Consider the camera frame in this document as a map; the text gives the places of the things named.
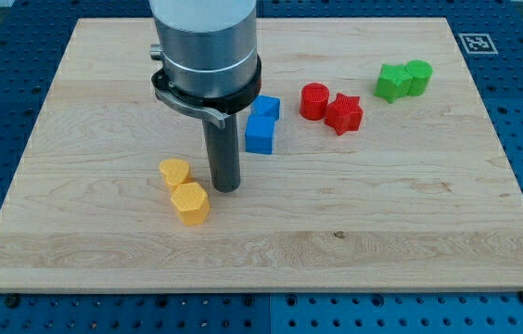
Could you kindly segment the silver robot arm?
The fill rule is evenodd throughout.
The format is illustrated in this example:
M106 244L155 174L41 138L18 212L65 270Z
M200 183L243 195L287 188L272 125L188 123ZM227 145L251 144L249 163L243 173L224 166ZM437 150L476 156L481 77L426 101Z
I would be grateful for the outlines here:
M255 0L150 0L159 43L156 97L223 129L259 94Z

